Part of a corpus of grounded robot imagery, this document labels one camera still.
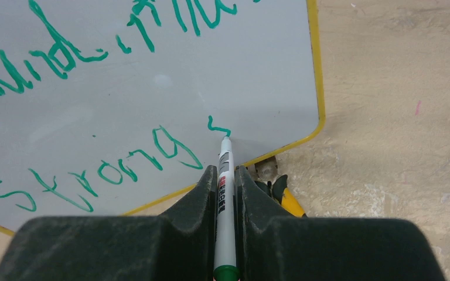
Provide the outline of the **yellow framed whiteboard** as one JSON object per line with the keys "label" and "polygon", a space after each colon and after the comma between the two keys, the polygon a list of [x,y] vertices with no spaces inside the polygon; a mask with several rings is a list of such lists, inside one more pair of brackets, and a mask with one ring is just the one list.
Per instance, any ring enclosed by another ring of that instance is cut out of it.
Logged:
{"label": "yellow framed whiteboard", "polygon": [[0,1],[0,230],[133,214],[325,121],[315,1]]}

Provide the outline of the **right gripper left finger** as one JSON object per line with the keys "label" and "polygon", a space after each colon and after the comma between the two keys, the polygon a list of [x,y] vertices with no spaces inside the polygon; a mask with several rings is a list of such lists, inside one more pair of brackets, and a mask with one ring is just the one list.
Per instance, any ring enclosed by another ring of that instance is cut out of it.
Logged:
{"label": "right gripper left finger", "polygon": [[208,166],[195,187],[158,215],[157,280],[213,280],[217,167]]}

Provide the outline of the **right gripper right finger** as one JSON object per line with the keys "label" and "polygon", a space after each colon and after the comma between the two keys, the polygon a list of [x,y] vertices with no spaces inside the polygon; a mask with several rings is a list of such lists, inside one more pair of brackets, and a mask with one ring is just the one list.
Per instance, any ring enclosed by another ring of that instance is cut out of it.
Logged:
{"label": "right gripper right finger", "polygon": [[244,166],[236,168],[236,238],[241,280],[286,280],[279,217],[289,217],[255,183]]}

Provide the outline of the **green whiteboard marker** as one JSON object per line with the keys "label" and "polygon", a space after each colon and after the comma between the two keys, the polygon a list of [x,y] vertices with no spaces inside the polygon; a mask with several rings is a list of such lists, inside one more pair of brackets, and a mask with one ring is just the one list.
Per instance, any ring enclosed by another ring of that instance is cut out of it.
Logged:
{"label": "green whiteboard marker", "polygon": [[229,137],[221,142],[217,182],[216,239],[214,245],[215,280],[239,280],[236,261],[236,230],[234,209],[234,160]]}

